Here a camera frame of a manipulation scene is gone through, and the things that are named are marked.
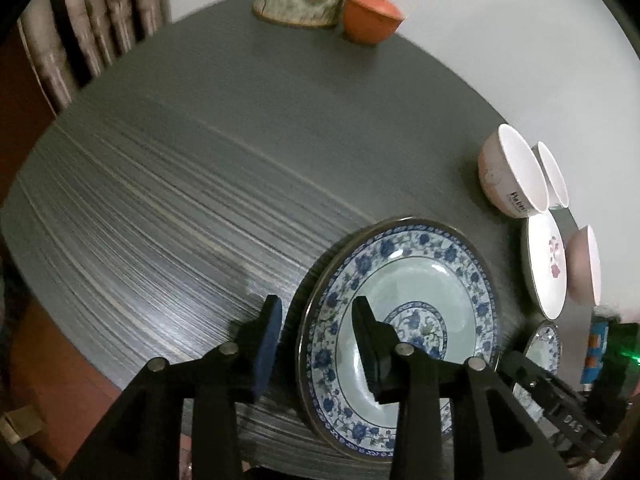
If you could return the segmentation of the small blue floral plate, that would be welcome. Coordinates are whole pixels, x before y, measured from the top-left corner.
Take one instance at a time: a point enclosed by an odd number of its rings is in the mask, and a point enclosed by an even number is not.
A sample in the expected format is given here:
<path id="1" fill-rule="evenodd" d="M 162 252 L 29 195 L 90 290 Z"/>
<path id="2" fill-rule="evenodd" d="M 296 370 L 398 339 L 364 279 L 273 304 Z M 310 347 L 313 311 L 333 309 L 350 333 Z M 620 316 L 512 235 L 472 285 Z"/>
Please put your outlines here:
<path id="1" fill-rule="evenodd" d="M 523 356 L 526 356 L 527 359 L 530 359 L 547 372 L 553 375 L 558 374 L 562 344 L 556 325 L 550 321 L 538 324 L 533 333 L 528 336 L 522 353 Z M 519 384 L 513 386 L 512 393 L 514 398 L 525 408 L 530 418 L 534 422 L 540 422 L 542 416 L 544 416 L 544 411 L 533 400 L 532 396 Z"/>

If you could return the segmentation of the pink bowl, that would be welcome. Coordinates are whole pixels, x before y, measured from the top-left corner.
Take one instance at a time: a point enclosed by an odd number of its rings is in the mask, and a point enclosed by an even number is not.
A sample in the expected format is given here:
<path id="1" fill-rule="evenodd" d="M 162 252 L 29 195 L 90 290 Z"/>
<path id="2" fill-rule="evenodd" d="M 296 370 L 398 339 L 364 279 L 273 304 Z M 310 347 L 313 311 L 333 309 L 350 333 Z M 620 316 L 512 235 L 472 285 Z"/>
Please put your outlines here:
<path id="1" fill-rule="evenodd" d="M 590 224 L 572 236 L 566 260 L 568 293 L 578 304 L 597 307 L 602 294 L 601 263 L 596 234 Z"/>

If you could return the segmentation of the white plate pink flowers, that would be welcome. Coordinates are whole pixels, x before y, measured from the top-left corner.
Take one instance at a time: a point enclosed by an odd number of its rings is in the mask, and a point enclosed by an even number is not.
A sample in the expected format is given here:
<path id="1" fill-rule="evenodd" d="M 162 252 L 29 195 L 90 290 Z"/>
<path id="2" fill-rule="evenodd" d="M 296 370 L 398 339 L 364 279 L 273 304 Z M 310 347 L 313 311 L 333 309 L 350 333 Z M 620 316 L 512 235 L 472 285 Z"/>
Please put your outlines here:
<path id="1" fill-rule="evenodd" d="M 562 235 L 550 210 L 525 220 L 521 248 L 529 295 L 542 315 L 554 321 L 565 304 L 567 266 Z"/>

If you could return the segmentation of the large blue floral plate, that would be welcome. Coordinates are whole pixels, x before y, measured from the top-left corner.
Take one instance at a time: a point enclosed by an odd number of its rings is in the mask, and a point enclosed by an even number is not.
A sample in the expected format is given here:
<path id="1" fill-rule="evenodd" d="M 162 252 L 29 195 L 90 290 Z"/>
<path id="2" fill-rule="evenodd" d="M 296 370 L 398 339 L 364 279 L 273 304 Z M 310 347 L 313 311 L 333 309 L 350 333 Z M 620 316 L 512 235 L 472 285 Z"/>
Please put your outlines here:
<path id="1" fill-rule="evenodd" d="M 451 226 L 418 217 L 383 221 L 356 235 L 329 263 L 300 322 L 297 381 L 310 426 L 335 451 L 387 463 L 398 408 L 367 386 L 352 302 L 366 297 L 374 317 L 400 341 L 457 364 L 498 361 L 494 286 L 480 255 Z"/>

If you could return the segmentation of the white bowl blue print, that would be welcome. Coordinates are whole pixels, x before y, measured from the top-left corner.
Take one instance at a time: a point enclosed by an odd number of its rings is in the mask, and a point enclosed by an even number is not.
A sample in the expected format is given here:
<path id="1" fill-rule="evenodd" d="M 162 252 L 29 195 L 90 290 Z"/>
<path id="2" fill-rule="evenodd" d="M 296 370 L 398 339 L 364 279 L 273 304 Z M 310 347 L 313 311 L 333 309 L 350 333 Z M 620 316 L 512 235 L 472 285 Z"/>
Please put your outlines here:
<path id="1" fill-rule="evenodd" d="M 568 188 L 562 170 L 552 151 L 550 151 L 550 148 L 542 141 L 538 141 L 532 147 L 532 151 L 546 179 L 549 193 L 549 208 L 566 209 L 570 206 L 570 194 L 568 194 Z"/>

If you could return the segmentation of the white Rabbit bowl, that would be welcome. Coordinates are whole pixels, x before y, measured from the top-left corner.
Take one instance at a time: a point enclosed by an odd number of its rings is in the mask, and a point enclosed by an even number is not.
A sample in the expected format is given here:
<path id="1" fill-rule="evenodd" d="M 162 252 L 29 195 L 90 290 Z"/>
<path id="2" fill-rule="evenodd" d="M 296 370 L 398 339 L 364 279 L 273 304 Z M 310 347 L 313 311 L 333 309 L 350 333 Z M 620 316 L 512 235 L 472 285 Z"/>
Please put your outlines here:
<path id="1" fill-rule="evenodd" d="M 525 219 L 549 208 L 549 193 L 540 163 L 526 140 L 510 125 L 491 133 L 478 155 L 480 186 L 503 214 Z"/>

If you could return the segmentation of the blue box orange labels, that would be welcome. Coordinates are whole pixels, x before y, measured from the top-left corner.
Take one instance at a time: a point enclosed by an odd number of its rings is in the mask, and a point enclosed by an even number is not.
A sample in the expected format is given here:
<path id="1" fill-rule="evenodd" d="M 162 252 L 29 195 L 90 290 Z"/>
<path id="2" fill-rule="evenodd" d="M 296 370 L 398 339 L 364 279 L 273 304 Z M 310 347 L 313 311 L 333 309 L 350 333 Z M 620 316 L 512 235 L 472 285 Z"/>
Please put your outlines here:
<path id="1" fill-rule="evenodd" d="M 590 326 L 587 352 L 584 368 L 582 369 L 582 385 L 592 385 L 603 366 L 603 357 L 608 345 L 608 326 L 610 323 L 604 318 L 596 318 Z"/>

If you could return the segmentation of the beige patterned curtain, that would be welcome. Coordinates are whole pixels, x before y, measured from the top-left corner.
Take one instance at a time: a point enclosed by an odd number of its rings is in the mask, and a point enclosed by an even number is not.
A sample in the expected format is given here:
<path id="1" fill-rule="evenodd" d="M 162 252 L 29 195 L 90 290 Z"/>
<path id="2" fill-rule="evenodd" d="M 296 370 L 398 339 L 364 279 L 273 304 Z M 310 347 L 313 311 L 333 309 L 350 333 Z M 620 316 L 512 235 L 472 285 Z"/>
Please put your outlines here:
<path id="1" fill-rule="evenodd" d="M 38 86 L 58 114 L 169 21 L 168 0 L 30 0 L 17 27 Z"/>

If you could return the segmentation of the orange lidded teacup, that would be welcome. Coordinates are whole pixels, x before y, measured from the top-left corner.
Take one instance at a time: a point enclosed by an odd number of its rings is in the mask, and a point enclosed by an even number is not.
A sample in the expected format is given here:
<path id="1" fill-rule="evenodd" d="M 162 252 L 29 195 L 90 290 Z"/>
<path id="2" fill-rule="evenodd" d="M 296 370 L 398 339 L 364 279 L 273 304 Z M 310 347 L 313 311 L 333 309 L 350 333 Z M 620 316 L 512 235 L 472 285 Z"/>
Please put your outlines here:
<path id="1" fill-rule="evenodd" d="M 405 21 L 405 14 L 390 0 L 346 0 L 343 28 L 355 44 L 376 46 L 390 38 Z"/>

